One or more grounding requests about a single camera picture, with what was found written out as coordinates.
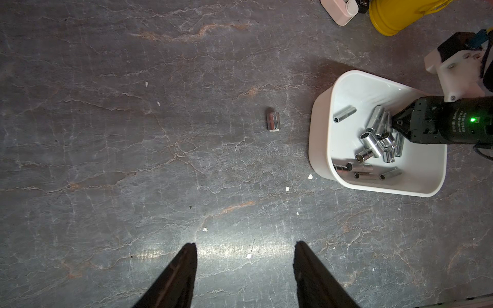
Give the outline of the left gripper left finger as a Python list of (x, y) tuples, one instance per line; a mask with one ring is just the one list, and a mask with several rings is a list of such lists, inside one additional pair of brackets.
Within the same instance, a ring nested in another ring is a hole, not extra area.
[(133, 307), (191, 307), (197, 264), (196, 244), (185, 244)]

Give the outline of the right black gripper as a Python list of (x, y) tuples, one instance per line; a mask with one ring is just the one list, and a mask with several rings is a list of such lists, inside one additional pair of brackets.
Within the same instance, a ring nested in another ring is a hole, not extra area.
[[(392, 116), (395, 144), (491, 145), (492, 97), (462, 98), (446, 103), (442, 96), (415, 100)], [(396, 127), (404, 127), (404, 133)]]

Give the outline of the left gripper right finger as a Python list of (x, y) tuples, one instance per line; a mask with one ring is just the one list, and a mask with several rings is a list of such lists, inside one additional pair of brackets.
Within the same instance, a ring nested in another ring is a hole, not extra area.
[(304, 241), (295, 245), (293, 271), (299, 307), (358, 307)]

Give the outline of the white plastic storage box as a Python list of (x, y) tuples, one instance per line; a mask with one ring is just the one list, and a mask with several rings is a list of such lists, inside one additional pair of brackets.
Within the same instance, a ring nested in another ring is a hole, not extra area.
[(405, 141), (403, 154), (393, 163), (370, 158), (368, 179), (337, 170), (354, 162), (363, 150), (359, 137), (374, 109), (397, 114), (426, 94), (420, 90), (362, 71), (341, 75), (314, 102), (309, 130), (309, 163), (315, 173), (349, 189), (431, 197), (442, 188), (447, 169), (445, 145), (417, 145)]

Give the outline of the short chrome socket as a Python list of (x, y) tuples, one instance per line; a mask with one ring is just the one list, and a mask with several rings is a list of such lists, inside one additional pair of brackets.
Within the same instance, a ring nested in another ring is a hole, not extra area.
[(276, 112), (273, 109), (267, 110), (267, 129), (269, 132), (278, 132), (280, 131), (280, 113)]

